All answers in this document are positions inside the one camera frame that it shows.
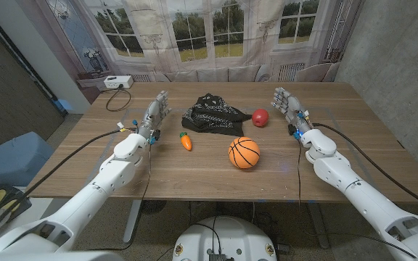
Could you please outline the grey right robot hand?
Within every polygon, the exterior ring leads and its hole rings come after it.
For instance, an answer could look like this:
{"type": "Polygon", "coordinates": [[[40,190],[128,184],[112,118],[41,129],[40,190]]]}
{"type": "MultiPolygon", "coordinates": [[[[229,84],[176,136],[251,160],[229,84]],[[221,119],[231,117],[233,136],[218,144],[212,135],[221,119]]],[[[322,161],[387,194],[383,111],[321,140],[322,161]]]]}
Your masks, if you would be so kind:
{"type": "Polygon", "coordinates": [[[275,88],[271,105],[278,109],[288,122],[288,132],[299,139],[305,132],[313,128],[309,120],[309,111],[305,109],[299,100],[284,88],[275,88]]]}

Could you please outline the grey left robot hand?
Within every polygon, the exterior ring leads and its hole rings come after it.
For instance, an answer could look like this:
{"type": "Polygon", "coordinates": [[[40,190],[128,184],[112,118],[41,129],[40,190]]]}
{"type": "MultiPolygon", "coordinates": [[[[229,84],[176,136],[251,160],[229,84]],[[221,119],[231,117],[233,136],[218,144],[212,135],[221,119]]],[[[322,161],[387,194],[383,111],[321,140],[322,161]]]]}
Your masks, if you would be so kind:
{"type": "Polygon", "coordinates": [[[170,111],[171,108],[168,107],[168,92],[161,91],[155,100],[149,104],[137,133],[146,139],[151,139],[152,134],[160,128],[162,121],[170,111]]]}

